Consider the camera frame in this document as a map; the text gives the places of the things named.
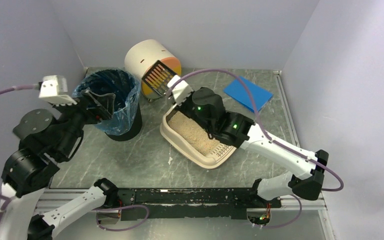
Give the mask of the black bin with blue bag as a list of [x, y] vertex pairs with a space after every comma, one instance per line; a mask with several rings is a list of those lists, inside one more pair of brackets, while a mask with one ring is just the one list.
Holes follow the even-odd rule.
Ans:
[[79, 97], [83, 90], [98, 95], [115, 94], [111, 119], [102, 120], [95, 128], [117, 142], [131, 140], [139, 134], [143, 121], [139, 101], [141, 87], [136, 77], [120, 68], [102, 69], [86, 76], [72, 96]]

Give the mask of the black litter scoop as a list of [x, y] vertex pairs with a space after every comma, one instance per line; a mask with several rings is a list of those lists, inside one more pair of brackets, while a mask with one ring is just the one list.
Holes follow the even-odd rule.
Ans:
[[141, 80], [159, 97], [164, 97], [168, 90], [169, 81], [176, 76], [171, 68], [157, 60], [142, 76]]

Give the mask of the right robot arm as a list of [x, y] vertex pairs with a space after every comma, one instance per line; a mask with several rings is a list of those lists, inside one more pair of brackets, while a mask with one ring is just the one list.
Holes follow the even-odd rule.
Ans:
[[329, 154], [324, 150], [304, 150], [263, 131], [252, 119], [227, 111], [220, 95], [207, 87], [194, 91], [190, 86], [173, 89], [177, 109], [195, 121], [209, 139], [268, 158], [287, 169], [287, 173], [258, 179], [253, 189], [264, 200], [294, 194], [304, 200], [319, 198]]

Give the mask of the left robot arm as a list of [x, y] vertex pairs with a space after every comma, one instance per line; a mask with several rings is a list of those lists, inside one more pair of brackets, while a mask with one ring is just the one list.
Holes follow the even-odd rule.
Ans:
[[78, 98], [56, 93], [49, 102], [60, 112], [59, 118], [46, 109], [23, 116], [13, 129], [18, 150], [6, 160], [1, 175], [0, 240], [51, 240], [88, 212], [119, 206], [118, 188], [101, 178], [63, 206], [35, 214], [58, 164], [70, 161], [79, 149], [84, 126], [110, 119], [114, 101], [113, 93], [84, 90]]

